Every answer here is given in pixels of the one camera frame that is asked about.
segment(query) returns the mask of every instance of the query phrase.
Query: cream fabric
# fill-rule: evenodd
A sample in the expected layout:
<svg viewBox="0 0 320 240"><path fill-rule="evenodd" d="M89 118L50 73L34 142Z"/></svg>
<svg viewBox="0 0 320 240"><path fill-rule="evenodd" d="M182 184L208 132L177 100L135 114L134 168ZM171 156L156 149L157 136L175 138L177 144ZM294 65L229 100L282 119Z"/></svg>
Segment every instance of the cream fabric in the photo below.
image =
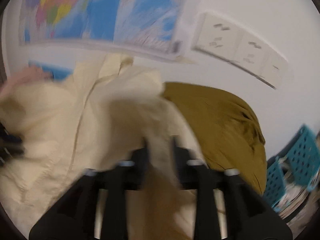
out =
<svg viewBox="0 0 320 240"><path fill-rule="evenodd" d="M177 108L162 99L157 71L110 54L104 62L77 63L64 82L17 88L0 102L0 119L23 135L26 153L0 170L0 201L17 228L29 231L85 168L112 168L142 146L151 167L144 189L128 194L129 239L191 239L195 195L179 190L171 135L203 158Z"/></svg>

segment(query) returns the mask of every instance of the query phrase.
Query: electrical outlet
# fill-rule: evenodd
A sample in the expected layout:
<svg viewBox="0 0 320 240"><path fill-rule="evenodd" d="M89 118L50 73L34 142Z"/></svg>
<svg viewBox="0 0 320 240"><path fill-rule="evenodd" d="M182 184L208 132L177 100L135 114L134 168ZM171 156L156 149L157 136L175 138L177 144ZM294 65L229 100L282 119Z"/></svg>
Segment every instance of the electrical outlet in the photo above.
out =
<svg viewBox="0 0 320 240"><path fill-rule="evenodd" d="M261 70L259 77L274 88L279 88L288 67L288 61L274 51L271 53L267 63Z"/></svg>
<svg viewBox="0 0 320 240"><path fill-rule="evenodd" d="M206 13L195 48L229 61L242 32L237 25Z"/></svg>
<svg viewBox="0 0 320 240"><path fill-rule="evenodd" d="M245 32L232 63L259 75L270 52L270 46L251 33Z"/></svg>

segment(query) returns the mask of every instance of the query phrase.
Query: garment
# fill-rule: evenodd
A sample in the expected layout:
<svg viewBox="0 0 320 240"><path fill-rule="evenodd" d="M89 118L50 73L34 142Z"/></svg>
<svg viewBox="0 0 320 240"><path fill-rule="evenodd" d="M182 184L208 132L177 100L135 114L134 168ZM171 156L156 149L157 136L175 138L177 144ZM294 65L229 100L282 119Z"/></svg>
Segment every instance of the garment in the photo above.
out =
<svg viewBox="0 0 320 240"><path fill-rule="evenodd" d="M203 159L175 105L163 98L157 71L110 54L77 63L63 82L17 88L0 102L0 120L23 136L25 154L0 169L0 201L25 235L85 168L111 169L130 151L150 147L142 191L128 192L130 239L192 239L196 196L180 190L170 136Z"/></svg>
<svg viewBox="0 0 320 240"><path fill-rule="evenodd" d="M163 96L188 121L212 169L237 168L263 194L267 180L265 140L245 101L223 90L184 83L166 83Z"/></svg>

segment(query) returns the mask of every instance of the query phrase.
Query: blue object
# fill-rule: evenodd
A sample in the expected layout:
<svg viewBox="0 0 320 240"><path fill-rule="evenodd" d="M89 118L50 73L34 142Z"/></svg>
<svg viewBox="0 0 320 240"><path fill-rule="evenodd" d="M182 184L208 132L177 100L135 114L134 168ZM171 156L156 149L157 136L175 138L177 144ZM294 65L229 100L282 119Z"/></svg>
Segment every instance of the blue object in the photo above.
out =
<svg viewBox="0 0 320 240"><path fill-rule="evenodd" d="M285 194L283 172L278 162L279 157L267 170L267 186L263 198L274 207Z"/></svg>
<svg viewBox="0 0 320 240"><path fill-rule="evenodd" d="M52 77L55 81L62 81L73 73L72 69L63 68L63 67L54 66L54 65L47 65L40 62L30 61L29 65L36 65L42 68L43 71L45 72L51 72Z"/></svg>
<svg viewBox="0 0 320 240"><path fill-rule="evenodd" d="M289 150L287 158L296 184L307 187L308 191L315 189L312 179L320 168L320 153L316 138L312 131L304 125L300 137Z"/></svg>

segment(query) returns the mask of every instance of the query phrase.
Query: teal basket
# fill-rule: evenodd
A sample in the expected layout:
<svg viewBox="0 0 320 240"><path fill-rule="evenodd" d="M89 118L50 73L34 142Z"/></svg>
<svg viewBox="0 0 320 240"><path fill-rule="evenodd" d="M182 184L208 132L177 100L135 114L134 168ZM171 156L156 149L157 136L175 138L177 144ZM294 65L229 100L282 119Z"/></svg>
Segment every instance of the teal basket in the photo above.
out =
<svg viewBox="0 0 320 240"><path fill-rule="evenodd" d="M278 163L278 158L267 170L267 185L263 198L274 207L285 193L283 172Z"/></svg>
<svg viewBox="0 0 320 240"><path fill-rule="evenodd" d="M315 135L303 125L289 146L288 150L285 149L276 157L267 170L267 186L263 198L271 207L274 207L285 194L284 174L278 162L279 157L287 157L297 185L306 187L308 191L314 190L317 186L314 177L320 168L320 152Z"/></svg>

